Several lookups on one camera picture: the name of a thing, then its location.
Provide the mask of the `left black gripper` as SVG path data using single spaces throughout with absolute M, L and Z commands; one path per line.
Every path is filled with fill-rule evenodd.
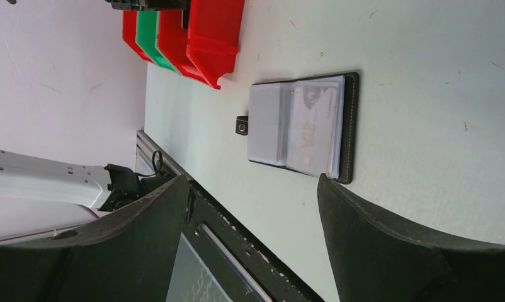
M 188 9 L 188 0 L 106 0 L 113 9 L 122 11 L 169 11 Z

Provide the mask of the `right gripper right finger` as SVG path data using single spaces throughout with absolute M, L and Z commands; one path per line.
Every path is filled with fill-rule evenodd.
M 505 245 L 418 224 L 325 175 L 317 199 L 341 301 L 505 301 Z

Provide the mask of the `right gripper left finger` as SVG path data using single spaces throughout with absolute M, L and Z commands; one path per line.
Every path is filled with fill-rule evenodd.
M 0 245 L 0 301 L 164 301 L 188 191 L 175 177 L 86 225 Z

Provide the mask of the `black leather card holder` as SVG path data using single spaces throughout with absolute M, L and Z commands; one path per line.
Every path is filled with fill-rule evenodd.
M 255 83 L 235 133 L 250 162 L 350 184 L 359 93 L 357 71 Z

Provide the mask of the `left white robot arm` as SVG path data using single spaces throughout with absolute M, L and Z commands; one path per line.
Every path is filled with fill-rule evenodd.
M 0 1 L 0 242 L 97 219 L 133 169 L 148 63 L 105 1 Z

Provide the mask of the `white VIP card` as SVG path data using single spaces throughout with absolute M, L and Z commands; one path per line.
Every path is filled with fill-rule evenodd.
M 338 115 L 338 82 L 293 85 L 287 165 L 310 176 L 326 173 L 332 159 Z

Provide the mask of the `left red plastic bin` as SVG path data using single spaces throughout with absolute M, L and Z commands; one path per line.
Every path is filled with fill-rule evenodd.
M 149 56 L 139 47 L 136 42 L 137 36 L 137 12 L 123 11 L 122 38 L 123 41 L 144 61 L 152 63 Z

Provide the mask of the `red plastic bin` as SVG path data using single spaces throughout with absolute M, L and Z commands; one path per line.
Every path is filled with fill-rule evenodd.
M 219 90 L 234 71 L 244 0 L 190 1 L 188 26 L 182 11 L 160 11 L 156 47 L 178 73 Z
M 136 42 L 137 36 L 137 12 L 123 11 L 122 38 L 123 41 L 144 61 L 152 63 L 149 56 L 139 47 Z

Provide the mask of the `green plastic bin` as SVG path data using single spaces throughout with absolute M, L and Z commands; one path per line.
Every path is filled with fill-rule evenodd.
M 159 13 L 157 11 L 139 11 L 137 13 L 136 43 L 158 67 L 178 71 L 157 49 Z

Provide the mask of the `right red plastic bin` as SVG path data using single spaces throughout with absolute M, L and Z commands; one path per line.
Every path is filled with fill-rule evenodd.
M 244 0 L 190 1 L 188 26 L 182 11 L 160 11 L 156 47 L 178 73 L 219 90 L 234 71 Z

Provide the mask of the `aluminium frame rail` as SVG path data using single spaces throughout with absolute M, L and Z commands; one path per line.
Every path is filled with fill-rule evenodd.
M 185 175 L 187 180 L 193 178 L 143 130 L 137 132 L 137 159 L 151 168 L 152 173 L 165 172 L 175 176 Z

